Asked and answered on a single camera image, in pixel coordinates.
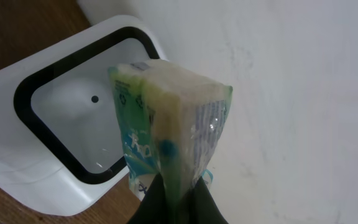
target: black rubber seal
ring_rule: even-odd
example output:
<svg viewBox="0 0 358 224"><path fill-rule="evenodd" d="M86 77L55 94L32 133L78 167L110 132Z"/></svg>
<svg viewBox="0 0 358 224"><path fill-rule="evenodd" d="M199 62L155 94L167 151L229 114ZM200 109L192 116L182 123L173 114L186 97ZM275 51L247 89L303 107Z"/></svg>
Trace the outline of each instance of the black rubber seal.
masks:
<svg viewBox="0 0 358 224"><path fill-rule="evenodd" d="M135 27L124 27L28 76L19 84L14 95L13 105L19 119L78 180L87 184L100 184L113 178L126 166L124 157L100 174L87 171L34 113L31 107L31 97L42 85L128 38L140 41L151 59L160 58L152 40L145 32Z"/></svg>

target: plastic bag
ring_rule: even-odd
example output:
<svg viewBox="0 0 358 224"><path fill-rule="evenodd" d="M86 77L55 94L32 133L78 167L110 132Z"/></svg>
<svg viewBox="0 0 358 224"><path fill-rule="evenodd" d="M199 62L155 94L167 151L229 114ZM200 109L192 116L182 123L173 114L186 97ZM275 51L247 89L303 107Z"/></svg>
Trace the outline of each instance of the plastic bag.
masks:
<svg viewBox="0 0 358 224"><path fill-rule="evenodd" d="M161 173L174 211L205 173L229 113L232 87L164 60L118 65L109 77L130 189L142 199Z"/></svg>

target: transparent plastic film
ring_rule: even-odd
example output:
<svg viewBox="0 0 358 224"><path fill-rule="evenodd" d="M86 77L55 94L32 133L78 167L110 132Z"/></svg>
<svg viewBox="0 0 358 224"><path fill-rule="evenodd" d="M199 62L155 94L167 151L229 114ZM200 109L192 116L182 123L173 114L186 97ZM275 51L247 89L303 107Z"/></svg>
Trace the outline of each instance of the transparent plastic film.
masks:
<svg viewBox="0 0 358 224"><path fill-rule="evenodd" d="M130 188L161 173L173 212L206 170L229 114L232 87L163 60L109 69Z"/></svg>

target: small hole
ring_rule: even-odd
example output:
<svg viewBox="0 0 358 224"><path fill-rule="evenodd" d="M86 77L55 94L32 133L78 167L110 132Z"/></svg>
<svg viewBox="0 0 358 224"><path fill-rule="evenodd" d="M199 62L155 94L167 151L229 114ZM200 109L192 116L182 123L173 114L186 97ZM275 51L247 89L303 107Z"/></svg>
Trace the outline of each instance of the small hole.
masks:
<svg viewBox="0 0 358 224"><path fill-rule="evenodd" d="M92 100L93 103L97 103L99 101L99 97L92 96L91 100Z"/></svg>

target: recycling symbol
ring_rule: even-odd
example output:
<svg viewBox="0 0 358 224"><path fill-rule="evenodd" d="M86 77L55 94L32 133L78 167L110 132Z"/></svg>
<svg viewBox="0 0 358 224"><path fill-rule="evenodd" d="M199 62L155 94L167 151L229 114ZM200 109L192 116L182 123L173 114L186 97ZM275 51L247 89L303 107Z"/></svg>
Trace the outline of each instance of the recycling symbol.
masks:
<svg viewBox="0 0 358 224"><path fill-rule="evenodd" d="M141 108L141 109L143 109L143 101L142 101L142 97L139 95L139 96L137 96L137 98L136 98L136 103L139 105L139 107Z"/></svg>
<svg viewBox="0 0 358 224"><path fill-rule="evenodd" d="M121 101L122 105L127 103L127 99L125 99L125 96L122 94L119 95L119 100Z"/></svg>

